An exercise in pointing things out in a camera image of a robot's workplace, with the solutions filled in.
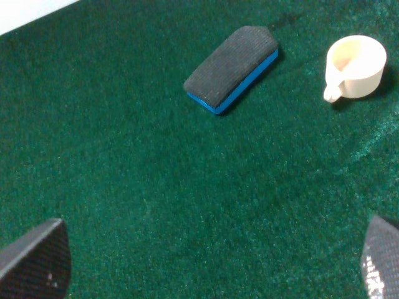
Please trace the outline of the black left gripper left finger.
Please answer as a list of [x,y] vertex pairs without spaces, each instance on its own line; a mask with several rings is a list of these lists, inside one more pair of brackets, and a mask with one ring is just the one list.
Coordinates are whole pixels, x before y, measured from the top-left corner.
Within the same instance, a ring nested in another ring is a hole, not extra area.
[[67,226],[49,219],[1,251],[1,298],[64,298],[71,269]]

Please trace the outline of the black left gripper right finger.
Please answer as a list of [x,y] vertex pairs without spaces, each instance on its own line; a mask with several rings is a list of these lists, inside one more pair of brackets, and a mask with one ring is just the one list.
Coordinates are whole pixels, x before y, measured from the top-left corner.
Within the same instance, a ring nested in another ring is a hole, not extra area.
[[361,256],[361,272],[369,298],[398,298],[398,223],[374,216]]

